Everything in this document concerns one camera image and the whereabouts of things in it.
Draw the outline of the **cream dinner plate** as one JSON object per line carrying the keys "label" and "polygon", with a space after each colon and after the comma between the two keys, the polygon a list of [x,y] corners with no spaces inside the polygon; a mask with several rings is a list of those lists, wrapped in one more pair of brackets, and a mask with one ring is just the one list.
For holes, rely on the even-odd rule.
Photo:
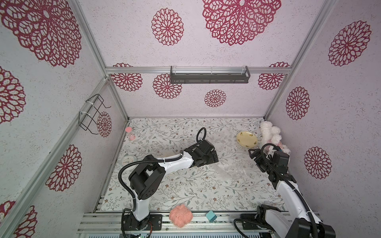
{"label": "cream dinner plate", "polygon": [[258,138],[249,131],[241,131],[236,135],[236,141],[243,147],[252,149],[258,146]]}

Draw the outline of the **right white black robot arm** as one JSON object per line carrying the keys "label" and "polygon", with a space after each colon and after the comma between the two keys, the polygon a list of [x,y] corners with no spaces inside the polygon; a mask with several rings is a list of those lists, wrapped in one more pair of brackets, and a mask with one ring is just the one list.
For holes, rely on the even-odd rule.
{"label": "right white black robot arm", "polygon": [[299,191],[294,177],[289,173],[290,156],[278,146],[265,144],[261,149],[249,149],[249,156],[255,161],[285,202],[292,221],[286,219],[280,209],[260,205],[253,223],[273,230],[280,238],[335,238],[333,227],[326,225],[312,211]]}

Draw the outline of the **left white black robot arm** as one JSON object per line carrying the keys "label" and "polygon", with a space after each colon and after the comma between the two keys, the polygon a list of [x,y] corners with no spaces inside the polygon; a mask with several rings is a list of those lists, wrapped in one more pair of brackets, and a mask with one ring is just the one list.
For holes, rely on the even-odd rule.
{"label": "left white black robot arm", "polygon": [[149,154],[143,160],[122,167],[118,173],[118,180],[132,196],[134,219],[141,222],[148,218],[150,198],[156,193],[166,175],[217,162],[215,147],[209,141],[201,140],[177,155],[156,158]]}

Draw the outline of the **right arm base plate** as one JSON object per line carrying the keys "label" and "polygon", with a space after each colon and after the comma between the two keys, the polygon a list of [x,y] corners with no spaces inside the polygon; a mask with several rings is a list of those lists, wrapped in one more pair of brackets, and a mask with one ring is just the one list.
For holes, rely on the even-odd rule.
{"label": "right arm base plate", "polygon": [[240,219],[251,221],[250,223],[242,222],[242,227],[244,230],[266,229],[266,227],[263,227],[262,223],[257,220],[256,216],[257,214],[250,214],[250,213],[243,213],[240,215]]}

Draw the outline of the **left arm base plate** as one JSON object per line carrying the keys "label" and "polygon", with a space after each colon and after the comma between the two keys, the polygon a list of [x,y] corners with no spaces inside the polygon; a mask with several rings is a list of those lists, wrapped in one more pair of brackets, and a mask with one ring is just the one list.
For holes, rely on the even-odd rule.
{"label": "left arm base plate", "polygon": [[162,228],[162,215],[149,214],[142,221],[138,221],[134,215],[124,215],[122,219],[122,231],[160,231]]}

